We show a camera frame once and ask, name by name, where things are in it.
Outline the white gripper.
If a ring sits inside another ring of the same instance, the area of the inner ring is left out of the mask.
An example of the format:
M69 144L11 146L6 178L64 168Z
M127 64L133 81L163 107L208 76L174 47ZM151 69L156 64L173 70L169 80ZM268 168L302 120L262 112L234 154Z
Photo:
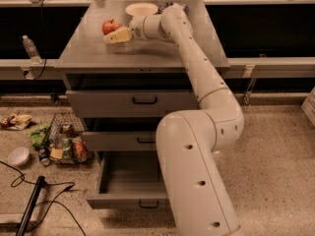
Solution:
M145 40L144 20L144 17L133 17L129 23L129 28L121 27L116 29L106 34L103 37L103 41L106 44L122 43L130 41L133 36L137 39Z

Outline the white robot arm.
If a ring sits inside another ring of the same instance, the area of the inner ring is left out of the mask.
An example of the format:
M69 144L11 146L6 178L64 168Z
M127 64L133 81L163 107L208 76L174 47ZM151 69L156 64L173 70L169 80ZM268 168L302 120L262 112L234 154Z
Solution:
M159 15L134 15L131 38L173 41L198 101L197 110L158 123L157 156L178 236L245 236L213 153L234 144L244 127L241 107L193 37L178 4Z

